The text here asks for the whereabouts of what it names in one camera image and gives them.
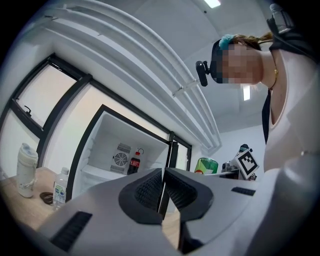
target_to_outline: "green can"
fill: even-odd
[[[218,165],[218,162],[211,158],[201,157],[196,164],[194,172],[200,174],[216,174]]]

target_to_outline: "window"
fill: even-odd
[[[31,80],[16,102],[39,126],[44,127],[57,102],[75,82],[57,68],[47,65]]]
[[[175,167],[181,170],[187,170],[188,166],[188,148],[178,143],[178,155]]]

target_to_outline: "white thermos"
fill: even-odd
[[[25,198],[33,195],[37,163],[38,153],[28,144],[22,143],[18,153],[16,183],[19,194]]]

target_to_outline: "white shirt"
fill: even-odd
[[[264,171],[282,167],[302,151],[320,153],[319,67],[308,57],[279,50],[286,72],[286,97],[272,124],[264,152]]]

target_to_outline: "woman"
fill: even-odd
[[[225,35],[213,45],[210,73],[217,83],[268,87],[262,111],[266,140],[264,170],[280,168],[302,152],[320,152],[319,79],[316,63],[282,49],[261,51],[258,38]]]

